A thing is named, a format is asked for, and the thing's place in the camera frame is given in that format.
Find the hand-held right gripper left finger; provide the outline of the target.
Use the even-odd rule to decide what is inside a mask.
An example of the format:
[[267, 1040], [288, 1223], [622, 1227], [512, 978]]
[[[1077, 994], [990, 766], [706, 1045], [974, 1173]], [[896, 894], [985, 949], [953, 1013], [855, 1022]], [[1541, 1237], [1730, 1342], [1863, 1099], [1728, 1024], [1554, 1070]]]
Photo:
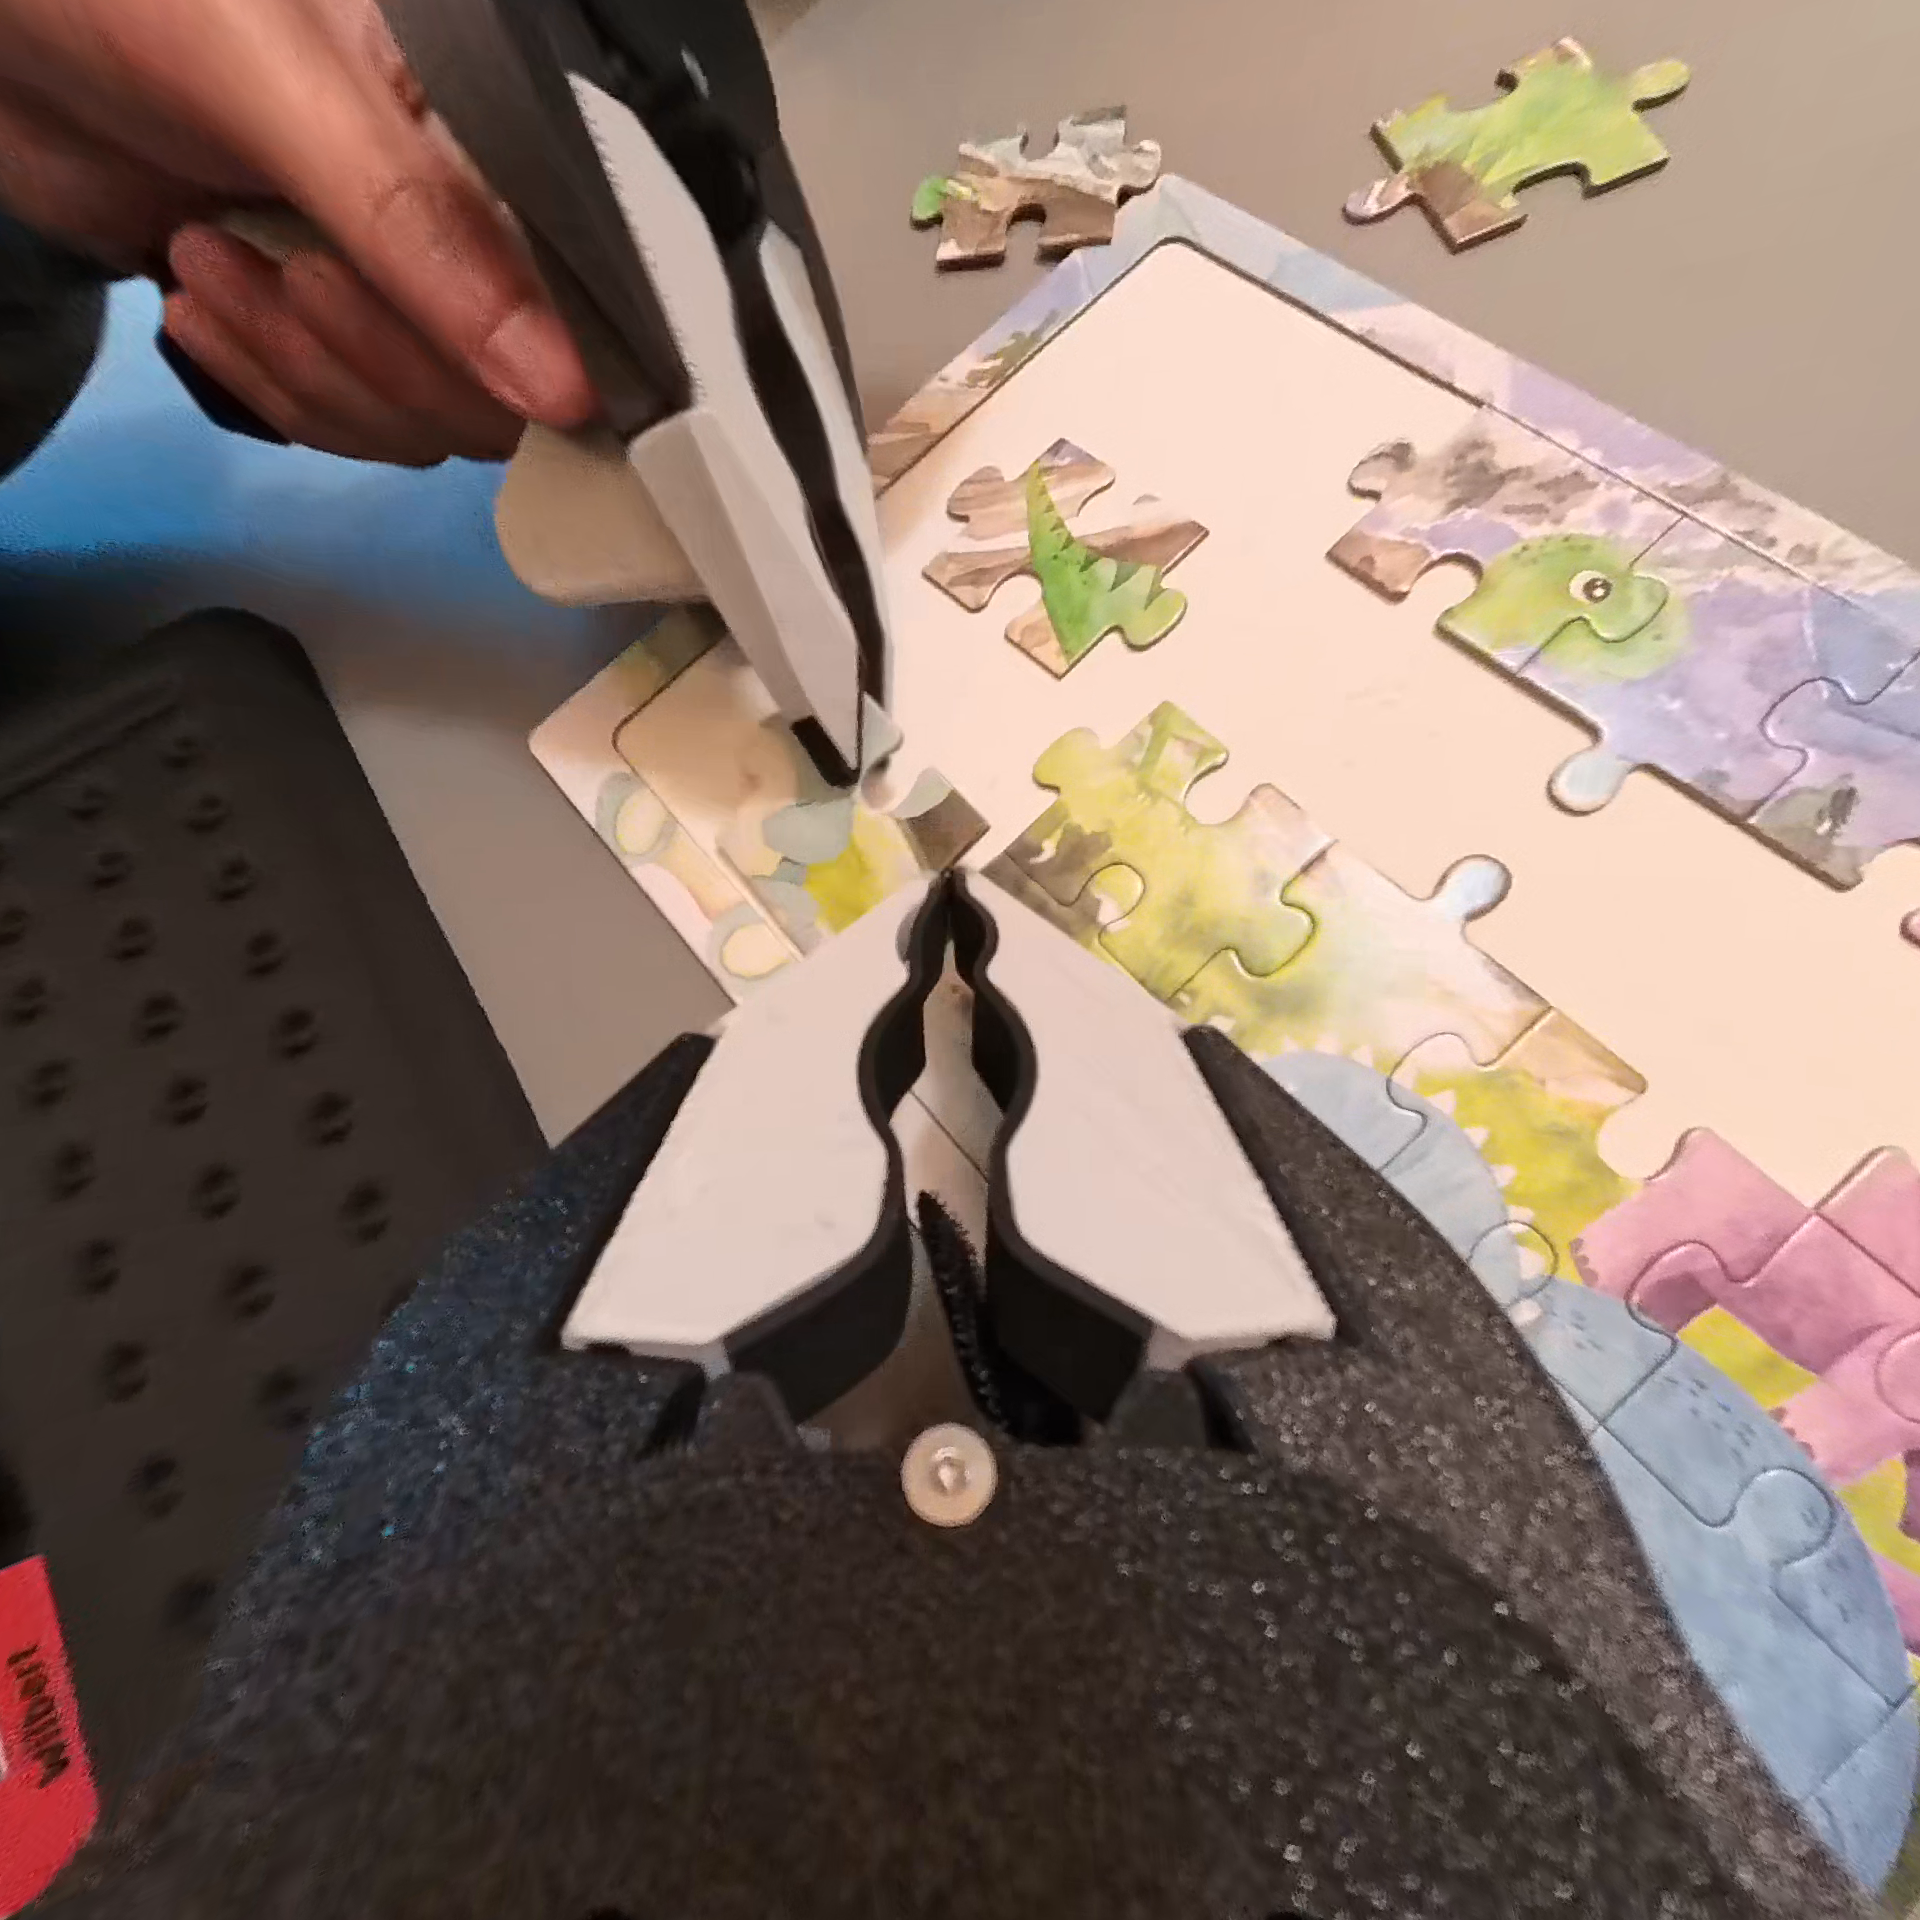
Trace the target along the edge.
[[709, 1378], [864, 1378], [912, 1294], [896, 1111], [926, 1065], [951, 878], [887, 896], [722, 1024], [562, 1323]]

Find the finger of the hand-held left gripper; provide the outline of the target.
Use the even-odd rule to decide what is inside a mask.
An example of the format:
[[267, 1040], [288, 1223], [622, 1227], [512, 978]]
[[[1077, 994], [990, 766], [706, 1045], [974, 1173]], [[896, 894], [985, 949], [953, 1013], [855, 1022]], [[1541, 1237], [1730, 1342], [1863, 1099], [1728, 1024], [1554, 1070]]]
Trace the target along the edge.
[[857, 409], [832, 352], [832, 331], [814, 290], [800, 245], [777, 224], [759, 240], [759, 274], [786, 347], [807, 386], [807, 411], [818, 423], [825, 478], [807, 480], [807, 498], [823, 539], [827, 569], [843, 597], [859, 656], [859, 690], [878, 709], [891, 702], [894, 633], [885, 592], [873, 475]]
[[[613, 327], [608, 418], [690, 578], [823, 777], [859, 775], [857, 638], [807, 480], [825, 478], [809, 393], [759, 270], [770, 178], [699, 75], [578, 75], [574, 107], [629, 235], [631, 267], [585, 270]], [[816, 247], [802, 247], [855, 405]]]

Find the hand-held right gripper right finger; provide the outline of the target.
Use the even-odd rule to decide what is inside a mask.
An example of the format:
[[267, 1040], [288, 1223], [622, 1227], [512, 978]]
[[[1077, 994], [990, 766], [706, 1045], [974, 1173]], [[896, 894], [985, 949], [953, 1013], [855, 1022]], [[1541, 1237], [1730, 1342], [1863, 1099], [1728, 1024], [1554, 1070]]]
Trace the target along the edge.
[[955, 967], [999, 1113], [987, 1319], [1017, 1367], [1104, 1422], [1143, 1374], [1333, 1337], [1193, 1029], [990, 880], [955, 882]]

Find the teal plant puzzle piece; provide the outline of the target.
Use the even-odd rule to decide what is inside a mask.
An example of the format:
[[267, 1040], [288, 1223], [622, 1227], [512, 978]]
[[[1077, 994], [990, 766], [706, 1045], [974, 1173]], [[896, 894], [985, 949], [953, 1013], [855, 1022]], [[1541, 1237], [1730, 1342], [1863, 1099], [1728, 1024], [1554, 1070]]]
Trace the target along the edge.
[[795, 731], [775, 718], [759, 722], [743, 779], [715, 846], [802, 953], [960, 862], [990, 832], [987, 818], [930, 766], [889, 802], [873, 802], [864, 782], [825, 782]]

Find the brown grey puzzle piece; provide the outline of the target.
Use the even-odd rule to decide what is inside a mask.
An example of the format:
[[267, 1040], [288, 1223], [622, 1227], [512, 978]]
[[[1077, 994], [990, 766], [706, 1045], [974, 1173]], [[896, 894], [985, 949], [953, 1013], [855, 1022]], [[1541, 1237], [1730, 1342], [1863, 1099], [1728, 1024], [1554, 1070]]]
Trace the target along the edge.
[[1161, 169], [1161, 144], [1129, 137], [1125, 107], [1099, 107], [1061, 119], [1045, 151], [1029, 146], [1026, 128], [960, 139], [951, 167], [917, 183], [907, 219], [939, 233], [944, 272], [1001, 265], [1017, 224], [1038, 226], [1038, 258], [1061, 258], [1109, 245], [1120, 206]]

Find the green and brown puzzle piece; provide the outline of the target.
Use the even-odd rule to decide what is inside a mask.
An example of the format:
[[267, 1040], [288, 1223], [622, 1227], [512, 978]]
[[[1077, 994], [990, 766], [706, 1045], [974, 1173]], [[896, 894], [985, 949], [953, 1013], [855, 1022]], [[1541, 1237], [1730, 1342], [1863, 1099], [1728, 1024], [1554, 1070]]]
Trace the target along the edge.
[[1113, 482], [1115, 469], [1070, 439], [1045, 446], [1017, 473], [971, 471], [946, 501], [962, 537], [923, 565], [923, 581], [967, 613], [983, 613], [1015, 581], [1033, 583], [1038, 601], [1003, 635], [1054, 679], [1111, 635], [1131, 651], [1159, 645], [1189, 608], [1166, 576], [1209, 528], [1152, 496], [1127, 519], [1081, 526], [1079, 514]]

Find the green grass puzzle piece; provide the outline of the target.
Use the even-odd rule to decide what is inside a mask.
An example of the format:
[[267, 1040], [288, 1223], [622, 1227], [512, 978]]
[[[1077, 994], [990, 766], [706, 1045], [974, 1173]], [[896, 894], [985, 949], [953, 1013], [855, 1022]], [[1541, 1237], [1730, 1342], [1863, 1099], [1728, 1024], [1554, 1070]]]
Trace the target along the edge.
[[1189, 795], [1225, 759], [1175, 704], [1111, 747], [1079, 727], [1035, 761], [1054, 802], [983, 873], [1159, 999], [1221, 955], [1273, 976], [1314, 935], [1285, 889], [1330, 837], [1271, 784], [1230, 818], [1195, 818]]

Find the dinosaur puzzle tray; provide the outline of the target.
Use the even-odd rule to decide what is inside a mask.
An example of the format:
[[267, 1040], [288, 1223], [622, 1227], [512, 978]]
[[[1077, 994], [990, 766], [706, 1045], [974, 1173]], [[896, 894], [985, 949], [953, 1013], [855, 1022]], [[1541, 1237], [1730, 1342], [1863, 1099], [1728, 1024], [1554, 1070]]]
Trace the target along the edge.
[[[1349, 624], [1362, 597], [1401, 608], [1429, 581], [1440, 581], [1431, 633], [1538, 699], [1575, 736], [1543, 786], [1547, 802], [1563, 811], [1552, 802], [1550, 777], [1593, 741], [1589, 729], [1435, 626], [1472, 590], [1472, 567], [1433, 567], [1397, 601], [1328, 558], [1333, 542], [1369, 507], [1349, 478], [1371, 448], [1387, 441], [1433, 448], [1479, 409], [1509, 416], [1792, 571], [1813, 592], [1831, 592], [1915, 638], [1915, 574], [1906, 565], [1200, 187], [1168, 181], [1120, 217], [1113, 247], [1047, 277], [875, 439], [896, 677], [894, 725], [880, 729], [894, 750], [871, 777], [869, 798], [898, 800], [917, 770], [939, 770], [990, 823], [967, 853], [985, 871], [1054, 802], [1033, 777], [1054, 741], [1088, 729], [1111, 747], [1157, 706], [1175, 704], [1227, 750], [1225, 763], [1191, 789], [1189, 809], [1200, 821], [1230, 818], [1253, 786], [1271, 784], [1333, 843], [1408, 896], [1431, 896], [1458, 859], [1502, 862], [1511, 882], [1499, 905], [1472, 923], [1472, 937], [1509, 967], [1486, 939], [1486, 921], [1515, 887], [1499, 855], [1470, 850], [1429, 882], [1403, 882], [1349, 834], [1319, 823], [1278, 779], [1259, 775], [1280, 745], [1305, 743], [1326, 688], [1326, 665], [1310, 656], [1310, 624], [1339, 617], [1328, 638], [1333, 658], [1374, 661], [1381, 631], [1365, 617], [1355, 640]], [[1104, 638], [1063, 679], [1003, 635], [1038, 601], [1033, 583], [1015, 581], [983, 613], [967, 613], [921, 576], [935, 553], [962, 537], [946, 517], [949, 494], [981, 466], [1019, 473], [1058, 439], [1115, 469], [1111, 491], [1079, 514], [1081, 526], [1122, 521], [1141, 496], [1152, 496], [1209, 530], [1166, 576], [1189, 599], [1179, 626], [1143, 651]], [[533, 734], [546, 775], [731, 1001], [802, 960], [715, 846], [718, 827], [745, 793], [743, 761], [763, 718], [777, 720], [773, 699], [738, 647], [699, 615], [672, 615]], [[1838, 889], [1776, 850], [1751, 821], [1728, 818], [1662, 775], [1632, 773], [1607, 807], [1632, 777], [1689, 798], [1835, 894], [1856, 891], [1890, 857], [1915, 862], [1915, 843], [1890, 848], [1858, 887]], [[1867, 1243], [1890, 1250], [1897, 1266], [1915, 1269], [1915, 1122], [1906, 1143], [1867, 1147], [1813, 1191], [1774, 1177], [1707, 1125], [1680, 1129], [1662, 1159], [1632, 1168], [1607, 1134], [1648, 1095], [1646, 1074], [1634, 1070], [1643, 1095], [1600, 1134], [1600, 1150], [1625, 1177], [1657, 1175], [1680, 1136], [1705, 1131], [1801, 1207], [1838, 1214], [1835, 1191], [1863, 1163], [1899, 1157], [1909, 1175], [1881, 1175], [1879, 1193], [1851, 1225], [1865, 1225]]]

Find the green dinosaur head puzzle piece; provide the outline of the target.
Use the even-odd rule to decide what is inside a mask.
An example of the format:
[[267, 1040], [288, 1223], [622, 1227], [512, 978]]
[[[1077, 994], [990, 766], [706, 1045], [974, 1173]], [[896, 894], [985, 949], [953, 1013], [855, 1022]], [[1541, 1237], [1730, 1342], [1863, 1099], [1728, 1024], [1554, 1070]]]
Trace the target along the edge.
[[1328, 558], [1394, 601], [1470, 567], [1438, 631], [1589, 729], [1559, 809], [1648, 770], [1744, 823], [1785, 786], [1762, 722], [1817, 672], [1806, 581], [1488, 407], [1433, 448], [1371, 448], [1349, 487], [1369, 507]]

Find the small green brown puzzle piece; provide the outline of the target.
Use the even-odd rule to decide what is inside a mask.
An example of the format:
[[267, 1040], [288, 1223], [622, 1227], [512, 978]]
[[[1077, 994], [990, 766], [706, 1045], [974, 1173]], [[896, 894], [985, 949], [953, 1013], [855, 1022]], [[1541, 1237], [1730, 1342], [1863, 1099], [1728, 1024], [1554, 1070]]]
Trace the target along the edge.
[[1577, 39], [1499, 71], [1499, 94], [1477, 107], [1431, 96], [1374, 123], [1385, 176], [1349, 194], [1349, 224], [1417, 206], [1451, 251], [1525, 224], [1520, 192], [1575, 176], [1586, 194], [1650, 176], [1669, 162], [1643, 110], [1680, 96], [1687, 62], [1648, 62], [1625, 75], [1595, 66]]

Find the blue purple puzzle piece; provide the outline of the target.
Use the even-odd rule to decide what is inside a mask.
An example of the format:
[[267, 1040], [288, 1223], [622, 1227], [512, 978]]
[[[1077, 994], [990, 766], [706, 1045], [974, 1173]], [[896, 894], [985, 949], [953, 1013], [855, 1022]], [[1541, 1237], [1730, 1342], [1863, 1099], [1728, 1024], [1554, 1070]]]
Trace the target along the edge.
[[1810, 674], [1762, 718], [1792, 757], [1751, 825], [1838, 889], [1918, 837], [1915, 638], [1831, 592], [1808, 594]]

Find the person's left hand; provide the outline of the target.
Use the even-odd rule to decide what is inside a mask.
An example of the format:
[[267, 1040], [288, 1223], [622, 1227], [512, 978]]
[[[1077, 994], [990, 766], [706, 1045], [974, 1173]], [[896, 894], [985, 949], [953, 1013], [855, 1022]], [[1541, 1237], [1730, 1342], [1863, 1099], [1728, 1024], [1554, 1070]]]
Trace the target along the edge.
[[158, 277], [165, 336], [290, 443], [425, 469], [597, 414], [377, 5], [5, 2], [2, 126], [7, 215]]

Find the red printed card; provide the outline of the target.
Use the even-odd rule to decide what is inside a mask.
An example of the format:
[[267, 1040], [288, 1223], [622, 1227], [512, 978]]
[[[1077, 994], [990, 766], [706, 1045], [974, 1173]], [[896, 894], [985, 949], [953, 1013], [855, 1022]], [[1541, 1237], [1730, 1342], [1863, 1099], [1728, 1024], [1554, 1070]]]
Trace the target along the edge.
[[78, 1847], [98, 1817], [80, 1701], [41, 1554], [2, 1570], [5, 1838]]

